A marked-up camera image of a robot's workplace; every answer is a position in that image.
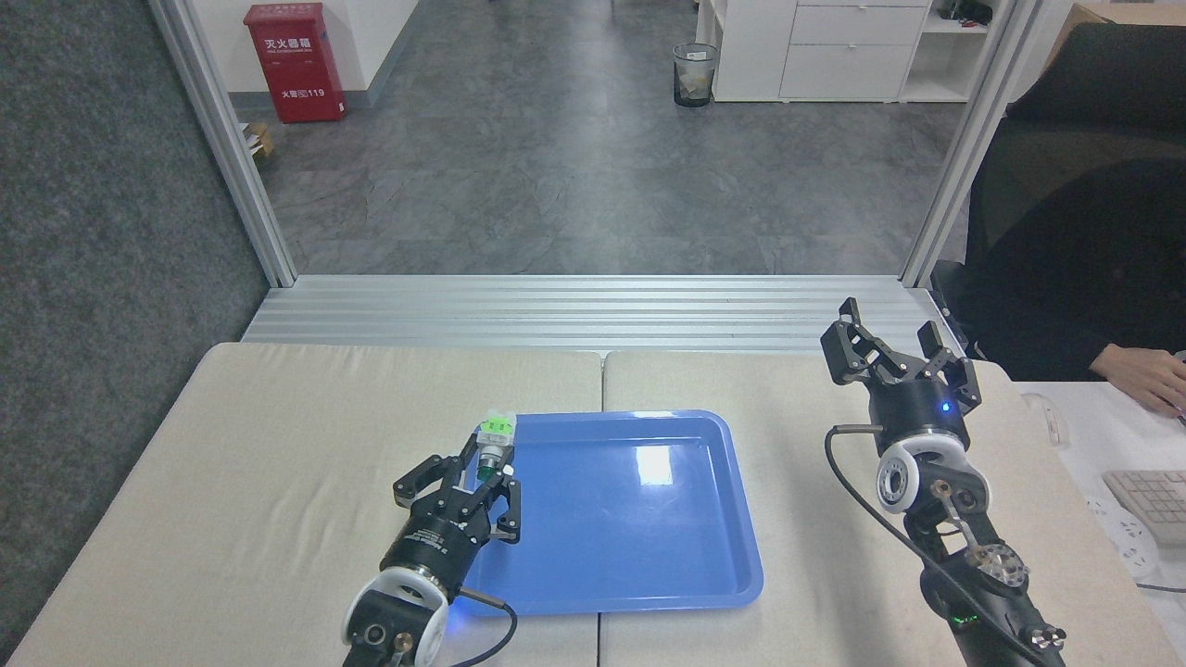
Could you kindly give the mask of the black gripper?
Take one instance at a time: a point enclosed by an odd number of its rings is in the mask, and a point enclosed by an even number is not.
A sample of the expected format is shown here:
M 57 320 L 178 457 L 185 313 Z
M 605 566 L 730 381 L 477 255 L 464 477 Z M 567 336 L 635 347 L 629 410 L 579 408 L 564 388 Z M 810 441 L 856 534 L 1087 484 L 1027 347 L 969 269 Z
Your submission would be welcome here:
M 432 455 L 393 483 L 395 502 L 410 512 L 380 570 L 390 567 L 427 571 L 448 595 L 457 595 L 463 579 L 487 541 L 515 545 L 522 529 L 522 485 L 512 474 L 491 474 L 467 498 L 460 487 L 466 459 L 459 455 Z
M 924 322 L 916 338 L 924 355 L 922 371 L 903 383 L 907 358 L 863 328 L 856 298 L 847 298 L 820 337 L 825 366 L 834 385 L 866 385 L 871 423 L 882 428 L 874 438 L 878 450 L 892 447 L 906 436 L 940 432 L 969 447 L 965 415 L 981 405 L 978 380 L 970 358 L 940 341 L 935 320 Z

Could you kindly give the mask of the person's hand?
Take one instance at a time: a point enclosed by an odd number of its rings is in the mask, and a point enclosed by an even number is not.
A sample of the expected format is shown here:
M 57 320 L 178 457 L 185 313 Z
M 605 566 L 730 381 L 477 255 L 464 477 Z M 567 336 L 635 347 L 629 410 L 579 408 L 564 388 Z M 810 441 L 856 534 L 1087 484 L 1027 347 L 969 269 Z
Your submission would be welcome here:
M 1171 418 L 1182 417 L 1185 364 L 1168 351 L 1109 345 L 1093 358 L 1090 371 L 1105 379 L 1144 409 Z

